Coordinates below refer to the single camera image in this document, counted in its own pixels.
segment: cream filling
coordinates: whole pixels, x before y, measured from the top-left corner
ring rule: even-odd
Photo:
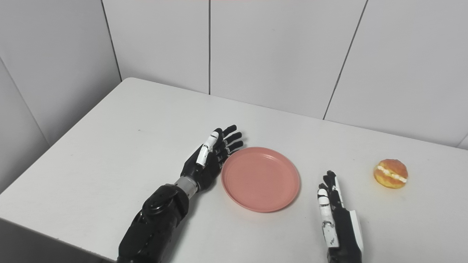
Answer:
[[[390,170],[387,170],[387,169],[383,168],[383,167],[380,166],[380,165],[377,166],[377,169],[379,169],[380,171],[382,171],[386,176],[390,176],[390,177],[392,177],[392,178],[394,178],[394,179],[396,179],[396,180],[400,180],[400,181],[402,181],[403,183],[406,183],[406,181],[407,181],[406,178],[404,178],[404,177],[402,177],[402,176],[400,176],[400,175],[394,174],[394,173],[390,172]]]

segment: white tiled wall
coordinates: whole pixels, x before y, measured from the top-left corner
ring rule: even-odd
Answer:
[[[211,1],[211,94],[323,118],[365,2]]]
[[[48,148],[0,58],[0,193]]]
[[[2,0],[0,57],[50,144],[120,82],[98,0]]]
[[[457,146],[468,133],[467,10],[369,0],[326,119]]]
[[[122,78],[208,93],[208,0],[103,0]]]

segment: black forearm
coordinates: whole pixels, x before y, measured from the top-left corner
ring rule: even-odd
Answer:
[[[188,208],[189,199],[181,188],[170,184],[158,188],[128,228],[117,263],[160,263]]]

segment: robotic hand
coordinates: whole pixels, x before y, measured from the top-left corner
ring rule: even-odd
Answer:
[[[356,211],[343,204],[338,179],[332,171],[323,176],[317,198],[329,263],[362,263],[362,233]]]
[[[160,186],[143,204],[120,242],[117,263],[160,263],[174,229],[187,215],[189,199],[208,189],[226,159],[243,146],[232,125],[214,130],[185,162],[174,184]]]

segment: tile grout line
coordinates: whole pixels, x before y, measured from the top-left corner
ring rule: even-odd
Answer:
[[[208,0],[208,95],[211,95],[211,0]]]
[[[350,46],[348,48],[348,51],[346,52],[346,56],[344,57],[343,65],[341,66],[340,73],[338,74],[338,78],[336,79],[335,87],[333,87],[333,91],[331,93],[331,97],[330,97],[330,100],[328,101],[327,109],[325,110],[325,114],[323,115],[322,120],[324,120],[325,117],[327,116],[327,112],[328,112],[328,109],[330,107],[331,100],[333,99],[333,95],[335,95],[336,88],[338,87],[338,82],[340,81],[340,78],[341,78],[341,73],[343,72],[344,65],[346,63],[346,60],[348,59],[348,55],[350,54],[352,43],[354,42],[354,38],[356,37],[356,33],[358,32],[358,28],[359,28],[359,25],[361,24],[361,20],[362,20],[362,17],[364,15],[364,11],[366,10],[368,2],[369,2],[369,0],[366,0],[366,3],[364,4],[364,8],[362,9],[362,13],[361,13],[361,16],[359,17],[358,25],[356,26],[356,29],[354,30],[354,34],[352,36]]]
[[[3,67],[5,68],[5,70],[6,70],[7,74],[8,74],[8,76],[10,77],[11,81],[13,82],[13,85],[15,86],[16,91],[18,91],[18,94],[20,95],[21,99],[23,100],[24,105],[26,105],[26,108],[28,109],[29,114],[31,114],[31,117],[32,117],[32,119],[34,120],[34,123],[36,124],[37,128],[38,128],[39,131],[41,132],[42,137],[44,138],[45,142],[49,145],[49,147],[51,147],[52,144],[48,141],[48,139],[47,139],[46,136],[44,135],[44,132],[42,131],[41,127],[39,126],[39,123],[37,122],[36,117],[34,117],[34,114],[32,114],[32,111],[31,111],[31,109],[29,108],[29,105],[26,103],[26,100],[24,100],[23,94],[21,93],[20,89],[18,88],[18,85],[16,84],[15,80],[13,79],[13,76],[10,74],[10,71],[9,71],[8,68],[7,68],[7,65],[5,64],[5,62],[3,62],[3,59],[2,59],[1,57],[0,57],[0,63],[3,65]]]
[[[457,144],[456,147],[459,148],[459,147],[460,147],[460,144],[461,144],[466,138],[468,138],[468,133],[465,135],[465,137],[463,137],[463,139],[461,139],[461,141]]]
[[[106,9],[105,9],[105,7],[104,7],[104,1],[103,1],[103,0],[101,0],[101,5],[102,5],[102,12],[104,13],[104,19],[106,20],[107,31],[108,31],[108,33],[109,33],[110,45],[112,46],[112,51],[113,51],[113,53],[114,53],[114,58],[115,58],[115,60],[116,60],[118,76],[119,76],[119,78],[120,78],[120,82],[122,82],[122,74],[120,73],[120,67],[119,67],[119,65],[118,65],[116,49],[115,49],[115,47],[114,47],[114,41],[112,40],[112,35],[110,34],[109,21],[107,20],[107,14],[106,14]]]

